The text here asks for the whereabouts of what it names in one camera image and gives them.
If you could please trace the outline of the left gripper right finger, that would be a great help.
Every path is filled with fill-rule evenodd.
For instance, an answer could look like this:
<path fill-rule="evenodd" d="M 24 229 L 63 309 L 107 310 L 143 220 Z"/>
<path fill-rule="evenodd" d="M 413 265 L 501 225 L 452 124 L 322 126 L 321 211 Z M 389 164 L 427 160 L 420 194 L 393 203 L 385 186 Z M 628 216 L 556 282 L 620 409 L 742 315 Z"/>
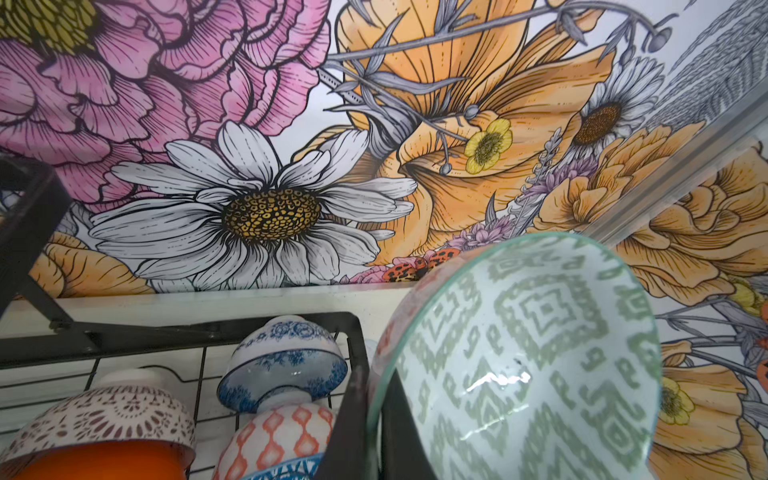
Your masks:
<path fill-rule="evenodd" d="M 380 479 L 437 479 L 419 439 L 397 371 L 389 382 L 381 410 L 380 454 Z"/>

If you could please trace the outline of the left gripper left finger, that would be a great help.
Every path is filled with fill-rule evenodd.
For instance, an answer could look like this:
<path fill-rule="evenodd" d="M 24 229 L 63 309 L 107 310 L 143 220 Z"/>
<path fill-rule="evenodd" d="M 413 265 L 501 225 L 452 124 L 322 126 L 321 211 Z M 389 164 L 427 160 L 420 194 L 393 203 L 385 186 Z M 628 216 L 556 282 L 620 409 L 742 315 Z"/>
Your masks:
<path fill-rule="evenodd" d="M 366 383 L 368 371 L 354 367 L 314 480 L 359 480 L 365 469 Z"/>

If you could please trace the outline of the dark blue patterned bowl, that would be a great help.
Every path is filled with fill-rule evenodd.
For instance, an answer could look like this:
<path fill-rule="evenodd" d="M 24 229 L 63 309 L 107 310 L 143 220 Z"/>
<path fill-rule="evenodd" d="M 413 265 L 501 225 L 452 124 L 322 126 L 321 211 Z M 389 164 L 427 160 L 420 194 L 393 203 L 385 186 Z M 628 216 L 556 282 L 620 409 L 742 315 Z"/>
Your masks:
<path fill-rule="evenodd" d="M 336 412 L 316 403 L 284 405 L 256 415 L 229 441 L 215 479 L 292 479 L 319 467 Z"/>

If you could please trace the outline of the blue floral ceramic bowl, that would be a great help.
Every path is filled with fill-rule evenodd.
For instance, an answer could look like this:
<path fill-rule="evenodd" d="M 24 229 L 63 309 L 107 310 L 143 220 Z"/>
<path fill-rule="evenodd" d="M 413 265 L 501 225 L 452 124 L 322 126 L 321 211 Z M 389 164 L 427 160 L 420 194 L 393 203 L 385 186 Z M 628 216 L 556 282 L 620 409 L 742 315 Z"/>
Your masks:
<path fill-rule="evenodd" d="M 348 370 L 329 331 L 300 316 L 279 316 L 236 347 L 217 397 L 240 413 L 310 403 L 333 392 Z"/>

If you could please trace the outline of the green patterned ceramic bowl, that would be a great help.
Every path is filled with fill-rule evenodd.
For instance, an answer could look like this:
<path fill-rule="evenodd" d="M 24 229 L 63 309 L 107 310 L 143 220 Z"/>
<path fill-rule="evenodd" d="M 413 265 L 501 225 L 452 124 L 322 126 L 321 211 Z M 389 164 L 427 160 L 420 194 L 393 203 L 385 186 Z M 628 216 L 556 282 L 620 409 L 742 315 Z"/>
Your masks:
<path fill-rule="evenodd" d="M 371 365 L 366 434 L 393 380 L 441 479 L 648 479 L 661 390 L 649 300 L 603 245 L 527 234 L 417 281 Z"/>

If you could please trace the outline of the white perforated strainer bowl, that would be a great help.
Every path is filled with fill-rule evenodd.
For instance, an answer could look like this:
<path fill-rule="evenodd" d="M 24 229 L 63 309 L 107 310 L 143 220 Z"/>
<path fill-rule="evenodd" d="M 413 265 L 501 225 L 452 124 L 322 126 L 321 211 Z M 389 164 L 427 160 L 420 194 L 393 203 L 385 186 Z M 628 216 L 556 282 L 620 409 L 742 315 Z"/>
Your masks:
<path fill-rule="evenodd" d="M 169 447 L 184 468 L 195 459 L 193 417 L 153 372 L 114 372 L 38 415 L 1 453 L 1 476 L 10 478 L 56 450 L 127 441 Z"/>

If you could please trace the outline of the black wire dish rack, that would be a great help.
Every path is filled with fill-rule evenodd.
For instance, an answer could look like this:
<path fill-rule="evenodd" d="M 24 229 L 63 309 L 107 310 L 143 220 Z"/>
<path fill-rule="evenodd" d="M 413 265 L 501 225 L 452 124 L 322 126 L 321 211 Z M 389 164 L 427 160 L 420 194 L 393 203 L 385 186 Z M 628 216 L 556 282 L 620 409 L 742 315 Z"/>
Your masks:
<path fill-rule="evenodd" d="M 31 269 L 44 244 L 68 211 L 70 196 L 51 166 L 7 155 L 1 158 L 1 188 L 21 195 L 1 223 L 1 308 L 8 309 L 16 297 L 22 297 L 38 312 L 49 330 L 46 335 L 25 334 L 18 339 L 2 339 L 2 367 L 234 344 L 266 324 L 264 317 L 176 326 L 152 326 L 146 320 L 134 325 L 117 324 L 116 310 L 100 322 L 74 320 L 31 277 Z M 332 333 L 345 334 L 351 373 L 354 367 L 368 371 L 363 331 L 354 314 L 307 313 L 304 317 Z"/>

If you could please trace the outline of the orange plastic bowl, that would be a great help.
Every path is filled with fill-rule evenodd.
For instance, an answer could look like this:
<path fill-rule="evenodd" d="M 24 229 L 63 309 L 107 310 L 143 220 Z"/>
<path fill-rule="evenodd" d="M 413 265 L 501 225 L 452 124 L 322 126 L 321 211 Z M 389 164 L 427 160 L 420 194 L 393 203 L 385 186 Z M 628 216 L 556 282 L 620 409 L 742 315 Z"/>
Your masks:
<path fill-rule="evenodd" d="M 103 441 L 48 448 L 1 463 L 3 479 L 184 479 L 188 446 L 160 440 Z"/>

